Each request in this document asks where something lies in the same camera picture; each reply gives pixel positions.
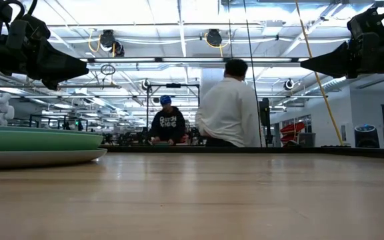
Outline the large grey plastic plate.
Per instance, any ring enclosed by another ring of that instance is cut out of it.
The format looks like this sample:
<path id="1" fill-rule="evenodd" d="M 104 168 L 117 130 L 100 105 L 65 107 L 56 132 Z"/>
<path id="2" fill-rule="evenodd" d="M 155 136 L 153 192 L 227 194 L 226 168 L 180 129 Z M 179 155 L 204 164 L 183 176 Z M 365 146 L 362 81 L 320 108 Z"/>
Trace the large grey plastic plate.
<path id="1" fill-rule="evenodd" d="M 86 163 L 106 154 L 106 149 L 72 151 L 0 151 L 0 169 L 48 167 Z"/>

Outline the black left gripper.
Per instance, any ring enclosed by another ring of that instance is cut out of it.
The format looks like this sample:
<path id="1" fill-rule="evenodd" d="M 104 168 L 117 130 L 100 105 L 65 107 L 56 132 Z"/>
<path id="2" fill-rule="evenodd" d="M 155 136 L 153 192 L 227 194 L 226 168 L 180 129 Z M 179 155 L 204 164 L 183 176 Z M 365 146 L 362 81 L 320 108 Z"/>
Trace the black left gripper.
<path id="1" fill-rule="evenodd" d="M 42 20 L 24 15 L 7 30 L 0 36 L 0 43 L 14 60 L 10 72 L 42 79 L 42 84 L 53 91 L 58 90 L 58 81 L 88 74 L 86 62 L 56 50 L 48 42 L 51 34 Z"/>

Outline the black metal table frame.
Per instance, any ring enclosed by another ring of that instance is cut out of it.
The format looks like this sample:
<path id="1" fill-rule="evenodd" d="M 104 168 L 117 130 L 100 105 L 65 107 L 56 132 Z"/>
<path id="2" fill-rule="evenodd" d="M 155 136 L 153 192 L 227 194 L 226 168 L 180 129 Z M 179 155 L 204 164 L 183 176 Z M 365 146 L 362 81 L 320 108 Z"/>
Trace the black metal table frame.
<path id="1" fill-rule="evenodd" d="M 194 147 L 194 146 L 109 146 L 102 145 L 109 153 L 243 153 L 243 154 L 330 154 L 384 159 L 384 149 L 350 147 Z"/>

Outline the black monitor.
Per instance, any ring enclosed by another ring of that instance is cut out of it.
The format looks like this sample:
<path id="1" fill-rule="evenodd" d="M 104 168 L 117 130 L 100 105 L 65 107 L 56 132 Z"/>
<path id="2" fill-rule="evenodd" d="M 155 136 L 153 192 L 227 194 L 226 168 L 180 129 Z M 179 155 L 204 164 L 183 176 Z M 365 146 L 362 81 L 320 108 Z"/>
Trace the black monitor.
<path id="1" fill-rule="evenodd" d="M 262 98 L 259 102 L 259 115 L 261 125 L 269 127 L 270 124 L 270 104 L 268 98 Z"/>

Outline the black cylindrical unit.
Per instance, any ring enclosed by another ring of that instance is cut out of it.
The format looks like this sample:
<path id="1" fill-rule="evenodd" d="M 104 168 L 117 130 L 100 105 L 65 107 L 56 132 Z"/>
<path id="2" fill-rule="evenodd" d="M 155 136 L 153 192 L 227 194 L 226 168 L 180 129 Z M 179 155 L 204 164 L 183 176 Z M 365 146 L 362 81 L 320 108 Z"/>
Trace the black cylindrical unit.
<path id="1" fill-rule="evenodd" d="M 354 128 L 355 146 L 358 148 L 380 148 L 377 128 L 364 124 Z"/>

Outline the bright green plastic plate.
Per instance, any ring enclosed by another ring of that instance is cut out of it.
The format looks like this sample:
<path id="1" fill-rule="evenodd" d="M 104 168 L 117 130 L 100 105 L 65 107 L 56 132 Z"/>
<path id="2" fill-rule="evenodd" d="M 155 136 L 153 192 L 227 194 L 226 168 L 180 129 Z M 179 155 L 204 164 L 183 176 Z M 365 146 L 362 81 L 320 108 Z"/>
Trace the bright green plastic plate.
<path id="1" fill-rule="evenodd" d="M 76 151 L 97 149 L 103 137 L 94 134 L 0 131 L 0 151 Z"/>

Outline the black metal stand frame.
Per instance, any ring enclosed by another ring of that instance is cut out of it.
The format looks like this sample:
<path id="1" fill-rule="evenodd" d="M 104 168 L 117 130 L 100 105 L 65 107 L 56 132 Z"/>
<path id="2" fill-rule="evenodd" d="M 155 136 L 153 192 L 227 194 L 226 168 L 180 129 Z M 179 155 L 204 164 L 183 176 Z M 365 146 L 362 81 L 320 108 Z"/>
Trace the black metal stand frame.
<path id="1" fill-rule="evenodd" d="M 200 84 L 181 84 L 181 83 L 166 83 L 166 84 L 148 84 L 146 89 L 146 130 L 149 130 L 149 99 L 151 98 L 150 95 L 150 88 L 155 87 L 152 94 L 156 93 L 161 87 L 168 88 L 168 89 L 180 89 L 182 87 L 186 87 L 192 94 L 197 98 L 198 105 L 200 105 Z M 191 90 L 192 87 L 197 88 L 197 92 L 193 92 Z"/>

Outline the silver ventilation duct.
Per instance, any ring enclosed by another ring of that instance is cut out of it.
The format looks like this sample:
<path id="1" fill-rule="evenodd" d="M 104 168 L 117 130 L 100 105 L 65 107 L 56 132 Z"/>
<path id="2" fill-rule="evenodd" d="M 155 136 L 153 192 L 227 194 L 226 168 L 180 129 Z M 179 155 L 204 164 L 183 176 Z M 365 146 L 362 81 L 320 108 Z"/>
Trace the silver ventilation duct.
<path id="1" fill-rule="evenodd" d="M 347 86 L 350 90 L 384 91 L 384 74 L 363 75 L 356 79 L 327 77 L 321 86 L 325 93 L 340 92 L 342 88 Z"/>

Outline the red equipment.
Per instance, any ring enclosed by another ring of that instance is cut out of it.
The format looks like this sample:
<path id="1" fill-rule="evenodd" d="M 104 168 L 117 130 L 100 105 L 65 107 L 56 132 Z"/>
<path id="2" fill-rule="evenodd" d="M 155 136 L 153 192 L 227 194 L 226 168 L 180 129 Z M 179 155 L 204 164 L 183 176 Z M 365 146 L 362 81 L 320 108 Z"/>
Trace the red equipment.
<path id="1" fill-rule="evenodd" d="M 299 134 L 304 130 L 304 122 L 292 123 L 280 130 L 281 133 L 281 143 L 283 145 L 287 144 L 290 141 L 297 142 Z"/>

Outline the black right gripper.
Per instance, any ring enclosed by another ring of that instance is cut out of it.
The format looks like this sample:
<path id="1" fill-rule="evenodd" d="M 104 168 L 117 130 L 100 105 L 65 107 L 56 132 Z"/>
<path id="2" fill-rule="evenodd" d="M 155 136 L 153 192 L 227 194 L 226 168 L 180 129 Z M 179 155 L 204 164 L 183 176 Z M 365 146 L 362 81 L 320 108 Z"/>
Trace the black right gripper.
<path id="1" fill-rule="evenodd" d="M 351 32 L 348 43 L 302 61 L 301 67 L 333 78 L 355 79 L 361 74 L 384 73 L 384 13 L 368 9 L 354 16 L 347 28 Z"/>

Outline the person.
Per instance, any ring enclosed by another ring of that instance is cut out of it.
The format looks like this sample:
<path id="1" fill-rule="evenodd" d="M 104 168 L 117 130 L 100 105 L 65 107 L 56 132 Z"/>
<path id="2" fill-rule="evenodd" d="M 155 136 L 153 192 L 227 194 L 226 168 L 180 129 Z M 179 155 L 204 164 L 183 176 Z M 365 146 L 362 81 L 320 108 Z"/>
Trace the person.
<path id="1" fill-rule="evenodd" d="M 247 70 L 244 60 L 228 60 L 223 79 L 201 100 L 196 124 L 207 147 L 261 146 L 255 92 L 245 84 Z"/>
<path id="2" fill-rule="evenodd" d="M 178 107 L 172 106 L 170 96 L 161 96 L 160 104 L 162 110 L 154 116 L 151 124 L 150 143 L 167 142 L 176 145 L 185 135 L 185 118 Z"/>

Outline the grey bin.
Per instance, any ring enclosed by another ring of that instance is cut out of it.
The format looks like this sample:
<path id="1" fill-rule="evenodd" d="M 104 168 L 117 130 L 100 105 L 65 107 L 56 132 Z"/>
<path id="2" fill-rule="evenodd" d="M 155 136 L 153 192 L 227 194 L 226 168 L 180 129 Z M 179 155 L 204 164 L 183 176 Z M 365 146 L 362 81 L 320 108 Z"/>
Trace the grey bin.
<path id="1" fill-rule="evenodd" d="M 298 134 L 298 144 L 302 147 L 315 147 L 315 133 Z"/>

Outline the white robot figure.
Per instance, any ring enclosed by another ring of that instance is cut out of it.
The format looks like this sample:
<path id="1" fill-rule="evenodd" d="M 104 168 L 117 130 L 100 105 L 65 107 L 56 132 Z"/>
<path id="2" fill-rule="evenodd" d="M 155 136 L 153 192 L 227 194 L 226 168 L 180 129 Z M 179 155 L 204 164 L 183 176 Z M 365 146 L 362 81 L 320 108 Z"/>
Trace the white robot figure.
<path id="1" fill-rule="evenodd" d="M 8 120 L 15 116 L 15 109 L 9 104 L 10 99 L 9 93 L 0 93 L 0 126 L 7 126 Z"/>

